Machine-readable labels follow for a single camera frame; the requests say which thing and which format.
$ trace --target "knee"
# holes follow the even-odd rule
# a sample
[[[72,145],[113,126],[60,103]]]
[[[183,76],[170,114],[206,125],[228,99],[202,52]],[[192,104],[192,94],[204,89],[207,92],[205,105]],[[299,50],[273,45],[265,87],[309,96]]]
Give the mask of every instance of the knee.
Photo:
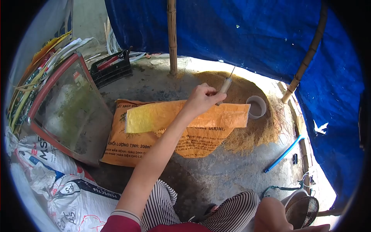
[[[255,213],[260,203],[258,194],[254,193],[253,191],[247,191],[240,193],[240,195],[246,212]]]

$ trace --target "hand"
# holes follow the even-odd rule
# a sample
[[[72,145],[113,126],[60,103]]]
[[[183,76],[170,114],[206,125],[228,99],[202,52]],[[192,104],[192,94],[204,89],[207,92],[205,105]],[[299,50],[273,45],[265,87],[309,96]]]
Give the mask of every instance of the hand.
[[[224,100],[227,94],[218,93],[218,91],[203,83],[193,89],[188,100],[185,102],[182,113],[189,115],[192,119],[205,113],[215,103]]]

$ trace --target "orange sack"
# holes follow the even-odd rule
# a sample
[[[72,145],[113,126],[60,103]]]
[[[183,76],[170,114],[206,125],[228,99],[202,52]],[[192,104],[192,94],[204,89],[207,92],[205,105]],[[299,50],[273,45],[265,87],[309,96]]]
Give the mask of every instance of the orange sack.
[[[116,103],[112,131],[101,161],[135,167],[174,120],[185,100],[153,103],[118,99]],[[185,158],[209,155],[234,128],[246,127],[249,109],[249,104],[212,106],[189,124],[175,152]]]

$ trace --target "rope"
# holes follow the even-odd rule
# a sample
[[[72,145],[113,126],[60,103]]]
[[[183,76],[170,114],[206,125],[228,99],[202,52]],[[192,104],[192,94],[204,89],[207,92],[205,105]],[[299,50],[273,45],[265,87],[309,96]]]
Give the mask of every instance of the rope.
[[[280,189],[280,190],[286,190],[286,191],[294,191],[294,190],[298,190],[298,189],[302,189],[304,188],[304,183],[302,180],[298,180],[299,184],[300,184],[300,187],[296,187],[296,188],[287,188],[287,187],[278,187],[276,185],[272,185],[272,186],[269,186],[266,190],[264,190],[264,192],[262,193],[262,199],[263,197],[265,197],[265,194],[268,192],[269,189]]]

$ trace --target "white bowl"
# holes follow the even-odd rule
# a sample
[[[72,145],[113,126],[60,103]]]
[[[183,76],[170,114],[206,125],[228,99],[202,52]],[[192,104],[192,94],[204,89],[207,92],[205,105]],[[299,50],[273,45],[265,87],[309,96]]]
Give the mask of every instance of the white bowl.
[[[251,96],[246,100],[246,104],[251,104],[249,109],[249,118],[258,119],[267,111],[267,105],[261,97]]]

